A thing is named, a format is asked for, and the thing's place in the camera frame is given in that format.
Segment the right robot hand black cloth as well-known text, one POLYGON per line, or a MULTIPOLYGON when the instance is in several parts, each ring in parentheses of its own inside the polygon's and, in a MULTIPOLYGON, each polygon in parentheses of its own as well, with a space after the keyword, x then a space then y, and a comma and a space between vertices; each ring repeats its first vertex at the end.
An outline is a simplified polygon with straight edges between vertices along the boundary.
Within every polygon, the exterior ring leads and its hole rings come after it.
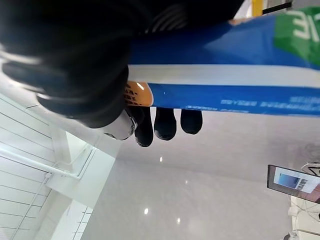
POLYGON ((171 108, 126 106, 130 44, 140 35, 232 19, 240 0, 3 0, 2 72, 47 110, 91 129, 120 121, 141 147, 171 140, 171 108))

